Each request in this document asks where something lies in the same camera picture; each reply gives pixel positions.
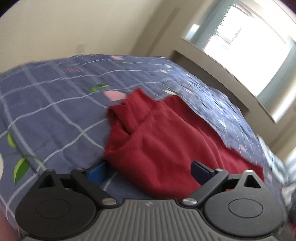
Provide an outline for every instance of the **blue bedsheet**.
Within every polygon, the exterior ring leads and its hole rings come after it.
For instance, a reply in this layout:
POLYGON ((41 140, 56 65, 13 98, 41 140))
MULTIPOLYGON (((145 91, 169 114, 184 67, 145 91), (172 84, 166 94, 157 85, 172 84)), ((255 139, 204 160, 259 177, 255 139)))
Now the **blue bedsheet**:
MULTIPOLYGON (((256 136, 223 93, 161 57, 74 56, 0 75, 0 199, 12 225, 17 204, 45 169, 68 173, 102 156, 110 131, 106 110, 120 102, 111 101, 105 91, 128 94, 138 87, 154 99, 180 95, 228 147, 264 168, 267 186, 281 199, 256 136)), ((119 185, 122 177, 113 175, 105 188, 111 194, 132 188, 119 185)))

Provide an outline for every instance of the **red cloth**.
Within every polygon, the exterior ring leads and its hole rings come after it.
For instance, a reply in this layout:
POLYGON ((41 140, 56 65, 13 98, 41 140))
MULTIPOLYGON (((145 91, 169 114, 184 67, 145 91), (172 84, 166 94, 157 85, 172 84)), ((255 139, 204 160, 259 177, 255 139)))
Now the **red cloth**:
POLYGON ((177 95, 154 101, 141 89, 133 91, 107 113, 111 133, 105 158, 126 179, 155 198, 177 198, 200 184, 191 176, 197 160, 231 174, 261 167, 228 149, 215 130, 177 95))

